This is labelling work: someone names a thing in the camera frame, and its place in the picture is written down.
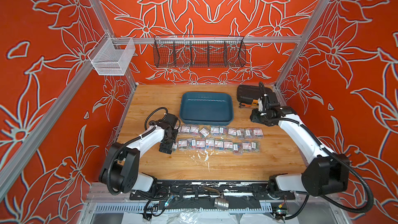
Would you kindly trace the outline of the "twentieth clear paper clip box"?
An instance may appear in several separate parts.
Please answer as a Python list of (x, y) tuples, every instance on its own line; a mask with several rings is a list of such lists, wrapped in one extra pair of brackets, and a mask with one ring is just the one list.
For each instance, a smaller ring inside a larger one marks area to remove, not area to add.
[(174, 143), (172, 146), (172, 152), (176, 152), (178, 150), (178, 143)]

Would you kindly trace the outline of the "eighteenth clear paper clip box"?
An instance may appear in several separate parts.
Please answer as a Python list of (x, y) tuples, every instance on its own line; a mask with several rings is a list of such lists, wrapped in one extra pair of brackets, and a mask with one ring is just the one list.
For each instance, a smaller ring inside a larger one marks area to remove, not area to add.
[(179, 139), (178, 150), (185, 151), (188, 149), (188, 141), (186, 139)]

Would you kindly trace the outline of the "seventeenth clear paper clip box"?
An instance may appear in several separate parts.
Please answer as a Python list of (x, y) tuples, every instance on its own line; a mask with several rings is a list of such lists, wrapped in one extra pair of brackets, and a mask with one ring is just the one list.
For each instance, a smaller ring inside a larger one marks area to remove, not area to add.
[(196, 150), (197, 149), (197, 142), (196, 139), (188, 139), (188, 150)]

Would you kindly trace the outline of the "twelfth clear paper clip box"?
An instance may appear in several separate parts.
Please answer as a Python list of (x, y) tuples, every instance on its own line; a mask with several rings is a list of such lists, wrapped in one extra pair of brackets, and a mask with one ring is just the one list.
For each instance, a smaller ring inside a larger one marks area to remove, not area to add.
[(197, 150), (205, 150), (206, 149), (206, 140), (204, 140), (204, 139), (196, 140), (196, 149)]

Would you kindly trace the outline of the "blue plastic storage tray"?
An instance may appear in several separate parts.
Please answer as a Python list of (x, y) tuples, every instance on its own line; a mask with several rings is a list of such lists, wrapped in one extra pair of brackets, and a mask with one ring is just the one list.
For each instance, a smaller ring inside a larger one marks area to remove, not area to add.
[(229, 125), (234, 120), (233, 101), (220, 92), (186, 92), (181, 97), (180, 119), (186, 124)]

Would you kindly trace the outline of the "nineteenth clear paper clip box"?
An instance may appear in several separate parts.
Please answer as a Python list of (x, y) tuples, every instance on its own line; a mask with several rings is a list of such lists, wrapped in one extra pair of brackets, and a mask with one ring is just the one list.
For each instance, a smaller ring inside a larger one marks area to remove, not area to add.
[(251, 151), (252, 152), (260, 152), (260, 143), (259, 142), (251, 142)]

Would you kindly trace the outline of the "sixteenth clear paper clip box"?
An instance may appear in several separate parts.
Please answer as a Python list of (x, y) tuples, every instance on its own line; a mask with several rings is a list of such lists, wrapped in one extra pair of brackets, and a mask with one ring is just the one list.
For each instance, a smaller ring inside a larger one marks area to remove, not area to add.
[(243, 141), (242, 142), (242, 151), (245, 152), (245, 153), (251, 152), (252, 151), (251, 142)]

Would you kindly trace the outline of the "eleventh clear paper clip box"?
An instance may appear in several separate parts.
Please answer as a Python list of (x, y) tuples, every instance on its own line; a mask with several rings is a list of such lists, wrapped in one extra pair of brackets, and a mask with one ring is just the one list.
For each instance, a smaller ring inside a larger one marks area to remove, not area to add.
[(213, 150), (215, 146), (215, 139), (206, 139), (205, 140), (205, 148), (208, 150)]

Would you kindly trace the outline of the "fifteenth clear paper clip box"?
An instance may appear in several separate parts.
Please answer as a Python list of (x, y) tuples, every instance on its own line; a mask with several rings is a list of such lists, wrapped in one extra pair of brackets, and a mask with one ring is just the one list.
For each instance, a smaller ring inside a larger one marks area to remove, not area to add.
[(239, 156), (243, 154), (242, 143), (233, 143), (233, 154)]

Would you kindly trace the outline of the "fourteenth clear paper clip box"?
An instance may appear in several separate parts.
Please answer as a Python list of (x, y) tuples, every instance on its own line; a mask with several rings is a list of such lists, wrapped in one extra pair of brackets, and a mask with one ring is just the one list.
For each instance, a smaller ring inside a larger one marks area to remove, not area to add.
[(233, 142), (228, 140), (223, 141), (223, 149), (224, 151), (233, 151)]

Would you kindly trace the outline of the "thirteenth clear paper clip box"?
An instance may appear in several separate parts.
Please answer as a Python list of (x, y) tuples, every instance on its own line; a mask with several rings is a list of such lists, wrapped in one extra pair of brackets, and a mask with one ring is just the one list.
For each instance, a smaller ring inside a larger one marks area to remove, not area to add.
[(224, 141), (223, 140), (215, 140), (214, 150), (224, 150)]

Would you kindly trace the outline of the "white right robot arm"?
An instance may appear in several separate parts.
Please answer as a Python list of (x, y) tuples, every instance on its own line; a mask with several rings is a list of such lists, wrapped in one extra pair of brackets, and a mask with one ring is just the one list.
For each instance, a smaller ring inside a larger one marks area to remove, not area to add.
[[(325, 146), (304, 124), (290, 106), (282, 106), (276, 93), (259, 83), (258, 107), (252, 110), (250, 120), (268, 127), (279, 126), (298, 147), (306, 169), (301, 174), (277, 174), (269, 177), (267, 193), (281, 197), (285, 192), (305, 194), (306, 198), (321, 197), (330, 204), (347, 212), (362, 214), (369, 212), (374, 205), (374, 195), (365, 179), (350, 165), (345, 154), (337, 154)], [(349, 176), (353, 175), (363, 186), (366, 203), (353, 208), (344, 206), (329, 195), (344, 192), (348, 188)]]

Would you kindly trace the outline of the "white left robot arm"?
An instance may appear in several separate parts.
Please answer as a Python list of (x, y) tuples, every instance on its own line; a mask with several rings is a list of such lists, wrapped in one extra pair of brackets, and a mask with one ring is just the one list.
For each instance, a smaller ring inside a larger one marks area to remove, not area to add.
[(145, 131), (123, 144), (111, 145), (100, 170), (98, 181), (107, 186), (112, 195), (137, 191), (154, 198), (157, 179), (140, 173), (140, 158), (153, 146), (159, 145), (159, 152), (171, 154), (176, 144), (178, 128), (181, 124), (177, 116), (160, 107), (145, 120)]

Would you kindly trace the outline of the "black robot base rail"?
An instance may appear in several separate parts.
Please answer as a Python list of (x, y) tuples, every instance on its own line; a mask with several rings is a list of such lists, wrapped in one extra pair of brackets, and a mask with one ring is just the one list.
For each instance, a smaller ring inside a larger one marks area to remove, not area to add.
[(282, 205), (288, 209), (289, 203), (296, 203), (297, 196), (285, 192), (280, 197), (267, 192), (267, 181), (233, 180), (159, 180), (154, 201), (147, 213), (160, 213), (163, 209), (177, 211), (218, 211), (214, 207), (215, 198), (229, 201), (231, 214), (271, 213)]

